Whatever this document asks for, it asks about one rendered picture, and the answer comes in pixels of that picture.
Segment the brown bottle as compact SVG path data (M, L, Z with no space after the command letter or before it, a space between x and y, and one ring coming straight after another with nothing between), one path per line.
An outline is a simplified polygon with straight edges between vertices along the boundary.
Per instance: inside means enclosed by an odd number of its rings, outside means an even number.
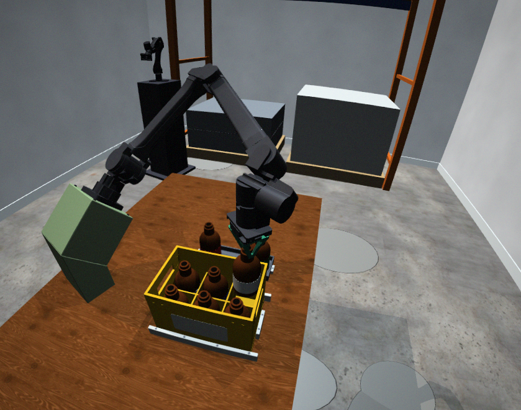
M255 248L257 242L252 244L253 248ZM270 264L270 251L271 251L271 248L270 248L270 245L268 242L265 242L261 248L259 249L259 251L256 253L256 256L258 257L258 259L260 260L260 262L263 262L263 263L267 263L268 264L268 267L267 267L267 270L269 268L269 264Z
M178 289L191 293L196 293L201 285L198 272L191 268L191 264L186 260L179 263L174 283Z
M187 296L183 292L178 291L178 288L174 284L166 286L164 298L189 304Z
M208 291L206 291L206 290L200 291L198 295L199 296L197 296L197 300L195 301L195 303L193 305L199 306L202 308L212 309L215 311L220 311L218 302L214 298L211 297L211 295L210 295L210 293L208 293Z
M245 305L243 305L243 301L240 298L233 298L230 301L229 306L225 308L224 312L228 314L251 318L249 309Z
M203 290L208 291L212 298L226 300L229 293L229 284L224 275L220 274L217 266L209 268L208 276L204 279Z
M241 248L240 255L233 262L233 290L241 297L252 297L258 292L260 277L260 260L257 256L249 259Z
M205 223L199 243L202 251L221 254L220 235L214 230L214 225L211 222Z

